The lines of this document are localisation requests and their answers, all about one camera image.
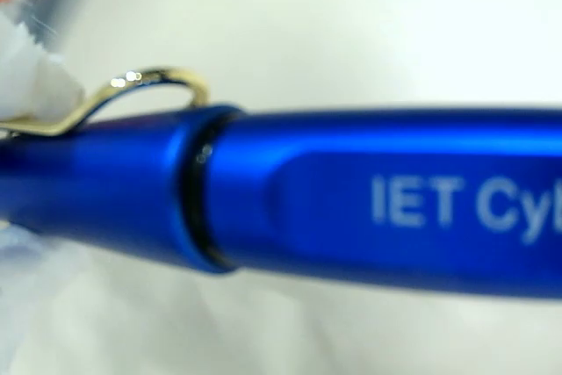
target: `white plastic piece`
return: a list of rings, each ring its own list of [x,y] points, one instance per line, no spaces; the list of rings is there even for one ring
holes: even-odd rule
[[[83,87],[23,25],[0,13],[0,119],[56,120],[83,100]]]

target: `white surface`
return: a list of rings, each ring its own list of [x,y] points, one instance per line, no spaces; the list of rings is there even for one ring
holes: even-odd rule
[[[91,89],[179,64],[214,99],[253,110],[556,104],[561,11],[559,0],[86,0],[65,53]],[[561,329],[562,302],[209,278],[96,252],[38,316],[13,373],[558,374]]]
[[[0,229],[0,374],[8,373],[30,321],[80,268],[84,256],[69,242],[53,242],[21,227]]]

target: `pen cap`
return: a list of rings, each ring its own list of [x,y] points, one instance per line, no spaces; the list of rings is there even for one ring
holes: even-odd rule
[[[198,137],[234,109],[209,107],[0,142],[0,218],[40,234],[222,272],[191,233],[189,172]]]

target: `blue pen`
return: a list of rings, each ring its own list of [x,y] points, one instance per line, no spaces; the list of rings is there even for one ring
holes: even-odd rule
[[[0,217],[40,234],[211,273],[562,297],[561,111],[203,106],[0,157]]]

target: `metallic blue pen barrel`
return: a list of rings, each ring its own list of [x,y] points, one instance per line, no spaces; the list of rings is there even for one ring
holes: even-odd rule
[[[207,224],[236,265],[562,296],[562,113],[247,116],[214,144]]]
[[[21,136],[0,217],[210,272],[562,297],[562,112],[211,107]]]

